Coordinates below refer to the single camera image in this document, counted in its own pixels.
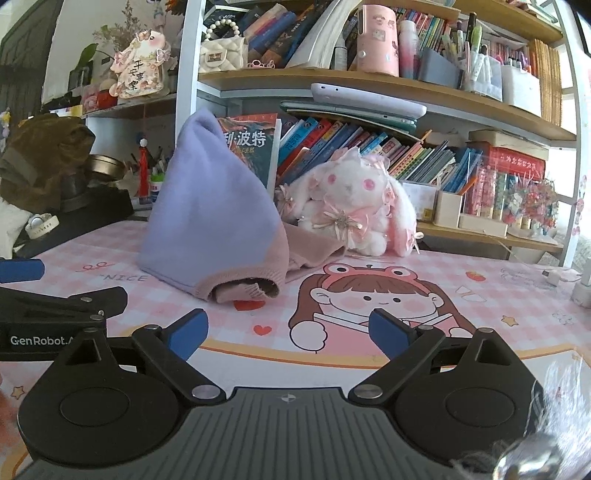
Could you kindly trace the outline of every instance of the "red heart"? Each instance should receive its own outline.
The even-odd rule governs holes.
[[[234,300],[234,308],[239,312],[258,310],[265,306],[264,300]]]
[[[261,336],[266,335],[267,333],[271,333],[271,331],[273,330],[269,326],[263,327],[262,325],[255,325],[252,329],[255,331],[257,335]]]

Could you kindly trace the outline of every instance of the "pink pen holder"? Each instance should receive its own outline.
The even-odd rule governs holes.
[[[398,76],[396,14],[383,5],[363,5],[359,10],[357,69]]]

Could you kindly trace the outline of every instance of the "frog headband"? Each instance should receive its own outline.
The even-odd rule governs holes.
[[[324,289],[328,289],[328,287],[334,282],[344,277],[353,277],[354,275],[377,275],[379,277],[396,278],[396,280],[411,284],[413,287],[427,295],[431,293],[427,287],[421,285],[417,281],[417,274],[415,272],[402,267],[387,267],[385,270],[378,270],[377,268],[373,269],[370,267],[357,270],[350,265],[329,263],[324,266],[324,273],[328,275],[328,277],[322,282],[322,288]]]

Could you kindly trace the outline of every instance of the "gray ribbed panel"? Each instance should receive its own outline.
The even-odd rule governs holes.
[[[290,402],[282,400],[294,395]],[[18,480],[459,480],[406,445],[377,408],[338,388],[238,388],[223,405],[193,409],[150,455],[94,471],[39,461]]]

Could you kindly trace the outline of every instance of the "purple fabric garment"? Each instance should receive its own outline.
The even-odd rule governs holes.
[[[142,270],[201,299],[275,297],[285,229],[260,180],[232,153],[208,110],[183,125],[138,256]]]

